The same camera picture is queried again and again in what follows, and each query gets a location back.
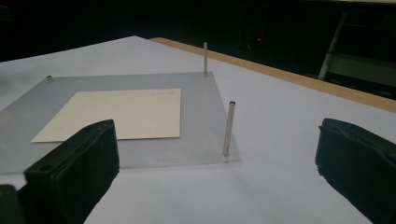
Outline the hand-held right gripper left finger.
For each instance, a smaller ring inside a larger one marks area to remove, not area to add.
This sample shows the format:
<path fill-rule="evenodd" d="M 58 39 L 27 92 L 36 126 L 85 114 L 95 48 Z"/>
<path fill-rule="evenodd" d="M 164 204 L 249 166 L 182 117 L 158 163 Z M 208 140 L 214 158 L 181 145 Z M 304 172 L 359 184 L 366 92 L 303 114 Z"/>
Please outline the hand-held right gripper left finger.
<path fill-rule="evenodd" d="M 23 172 L 27 222 L 83 224 L 119 170 L 114 121 L 84 127 Z"/>

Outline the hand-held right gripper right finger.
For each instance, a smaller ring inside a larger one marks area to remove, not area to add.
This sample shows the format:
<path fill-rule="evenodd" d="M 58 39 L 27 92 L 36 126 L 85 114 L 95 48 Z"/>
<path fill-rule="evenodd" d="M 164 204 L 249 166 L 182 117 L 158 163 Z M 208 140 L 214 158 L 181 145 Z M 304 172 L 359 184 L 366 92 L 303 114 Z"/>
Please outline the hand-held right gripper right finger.
<path fill-rule="evenodd" d="M 319 128 L 318 173 L 374 224 L 396 224 L 396 144 L 337 119 Z"/>

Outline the painting postcard with cream back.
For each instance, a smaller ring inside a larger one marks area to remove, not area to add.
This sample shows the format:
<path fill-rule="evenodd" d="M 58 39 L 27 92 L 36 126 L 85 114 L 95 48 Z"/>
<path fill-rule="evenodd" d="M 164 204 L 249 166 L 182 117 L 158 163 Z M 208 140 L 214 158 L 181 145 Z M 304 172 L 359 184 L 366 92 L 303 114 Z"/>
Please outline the painting postcard with cream back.
<path fill-rule="evenodd" d="M 33 141 L 62 142 L 105 119 L 115 122 L 119 140 L 178 138 L 181 90 L 78 91 Z"/>

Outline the clear acrylic frame panel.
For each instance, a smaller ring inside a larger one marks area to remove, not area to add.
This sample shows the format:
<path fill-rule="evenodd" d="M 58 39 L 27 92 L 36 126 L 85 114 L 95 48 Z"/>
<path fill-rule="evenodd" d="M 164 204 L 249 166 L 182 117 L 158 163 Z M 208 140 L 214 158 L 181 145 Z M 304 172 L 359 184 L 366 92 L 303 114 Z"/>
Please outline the clear acrylic frame panel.
<path fill-rule="evenodd" d="M 79 91 L 181 90 L 179 138 L 119 140 L 122 169 L 240 160 L 234 140 L 222 155 L 227 115 L 213 75 L 200 73 L 56 77 L 41 81 L 0 111 L 0 175 L 22 173 L 58 145 L 35 143 L 39 132 Z"/>

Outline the wooden board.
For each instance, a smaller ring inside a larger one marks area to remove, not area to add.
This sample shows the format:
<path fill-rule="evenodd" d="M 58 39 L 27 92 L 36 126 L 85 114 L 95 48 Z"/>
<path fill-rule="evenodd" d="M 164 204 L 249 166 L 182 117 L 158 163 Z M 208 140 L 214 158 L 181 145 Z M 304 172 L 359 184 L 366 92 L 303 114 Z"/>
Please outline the wooden board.
<path fill-rule="evenodd" d="M 329 93 L 330 95 L 348 99 L 356 103 L 361 103 L 364 105 L 369 105 L 375 108 L 396 113 L 396 100 L 391 100 L 385 97 L 373 95 L 371 93 L 357 91 L 343 86 L 338 86 L 322 80 L 313 79 L 311 77 L 304 77 L 301 75 L 294 74 L 292 72 L 239 59 L 212 50 L 208 52 L 208 57 L 213 60 L 236 65 L 245 68 L 247 70 L 261 73 L 263 75 L 282 79 L 291 82 L 293 84 L 306 87 L 308 89 L 312 89 L 320 92 L 326 92 Z"/>

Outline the white metal table frame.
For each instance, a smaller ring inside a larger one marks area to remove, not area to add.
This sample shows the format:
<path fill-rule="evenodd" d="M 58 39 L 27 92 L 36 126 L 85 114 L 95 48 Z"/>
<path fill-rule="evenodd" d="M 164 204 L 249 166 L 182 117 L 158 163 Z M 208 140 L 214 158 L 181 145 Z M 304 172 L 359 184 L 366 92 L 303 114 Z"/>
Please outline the white metal table frame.
<path fill-rule="evenodd" d="M 318 79 L 396 97 L 396 12 L 344 12 Z"/>

